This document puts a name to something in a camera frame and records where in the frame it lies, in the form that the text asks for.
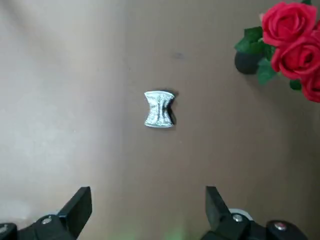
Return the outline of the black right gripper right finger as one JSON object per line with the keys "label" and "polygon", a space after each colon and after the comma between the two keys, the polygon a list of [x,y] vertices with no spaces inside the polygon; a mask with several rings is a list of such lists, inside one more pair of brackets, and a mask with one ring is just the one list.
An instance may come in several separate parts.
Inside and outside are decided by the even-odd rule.
{"label": "black right gripper right finger", "polygon": [[307,239],[307,236],[291,222],[276,219],[262,226],[247,212],[228,208],[215,186],[205,188],[205,213],[210,230],[202,236],[203,240]]}

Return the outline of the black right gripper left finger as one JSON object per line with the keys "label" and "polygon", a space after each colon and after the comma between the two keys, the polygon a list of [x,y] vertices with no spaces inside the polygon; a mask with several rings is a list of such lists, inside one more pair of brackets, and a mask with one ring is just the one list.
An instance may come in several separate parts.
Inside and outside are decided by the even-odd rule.
{"label": "black right gripper left finger", "polygon": [[92,214],[92,193],[81,187],[57,214],[42,216],[18,229],[13,222],[0,224],[2,240],[76,240]]}

